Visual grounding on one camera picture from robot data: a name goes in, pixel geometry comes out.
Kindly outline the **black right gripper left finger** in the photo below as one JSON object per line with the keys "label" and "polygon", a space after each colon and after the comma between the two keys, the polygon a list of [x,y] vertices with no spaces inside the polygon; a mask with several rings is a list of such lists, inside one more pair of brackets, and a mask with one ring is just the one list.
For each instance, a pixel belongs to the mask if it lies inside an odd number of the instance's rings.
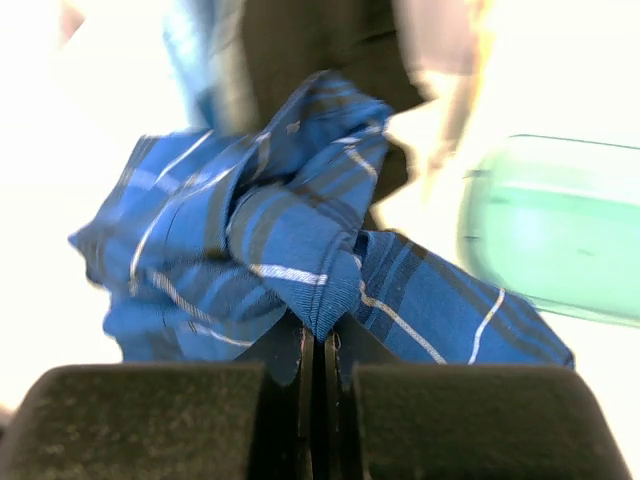
{"label": "black right gripper left finger", "polygon": [[230,363],[58,367],[1,442],[5,479],[309,479],[312,335],[286,316]]}

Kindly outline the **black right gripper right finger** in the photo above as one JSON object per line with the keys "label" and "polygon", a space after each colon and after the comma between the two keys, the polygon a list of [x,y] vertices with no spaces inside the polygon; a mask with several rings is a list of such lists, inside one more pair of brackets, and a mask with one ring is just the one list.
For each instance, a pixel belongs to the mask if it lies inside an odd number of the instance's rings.
{"label": "black right gripper right finger", "polygon": [[405,363],[352,318],[324,358],[333,479],[630,477],[569,369]]}

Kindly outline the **blue plaid shirt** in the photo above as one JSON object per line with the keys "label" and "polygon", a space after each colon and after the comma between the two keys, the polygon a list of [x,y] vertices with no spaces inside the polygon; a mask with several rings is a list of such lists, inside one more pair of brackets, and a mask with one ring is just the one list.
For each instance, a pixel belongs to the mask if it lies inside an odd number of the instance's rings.
{"label": "blue plaid shirt", "polygon": [[523,298],[365,228],[390,113],[323,71],[256,135],[142,137],[70,237],[124,359],[232,360],[293,313],[319,340],[350,316],[409,361],[573,367]]}

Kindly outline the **black shirt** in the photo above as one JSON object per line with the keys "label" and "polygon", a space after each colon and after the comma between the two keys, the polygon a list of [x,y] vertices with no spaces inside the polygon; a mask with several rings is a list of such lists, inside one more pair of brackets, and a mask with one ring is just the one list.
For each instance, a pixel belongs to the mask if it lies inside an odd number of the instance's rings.
{"label": "black shirt", "polygon": [[319,70],[340,72],[396,112],[422,102],[403,64],[390,1],[248,0],[239,35],[254,128],[264,126]]}

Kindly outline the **light blue shirt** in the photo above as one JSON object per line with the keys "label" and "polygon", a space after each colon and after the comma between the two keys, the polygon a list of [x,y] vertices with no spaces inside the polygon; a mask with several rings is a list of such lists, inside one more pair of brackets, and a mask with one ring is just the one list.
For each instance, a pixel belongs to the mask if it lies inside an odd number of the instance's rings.
{"label": "light blue shirt", "polygon": [[163,40],[189,121],[225,135],[255,128],[240,33],[243,1],[169,1]]}

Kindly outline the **teal transparent plastic tray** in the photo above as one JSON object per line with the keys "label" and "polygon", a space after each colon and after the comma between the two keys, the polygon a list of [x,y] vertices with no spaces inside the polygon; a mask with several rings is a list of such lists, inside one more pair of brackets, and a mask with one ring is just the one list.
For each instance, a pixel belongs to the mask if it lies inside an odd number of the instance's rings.
{"label": "teal transparent plastic tray", "polygon": [[458,255],[558,315],[639,324],[639,149],[518,134],[465,175]]}

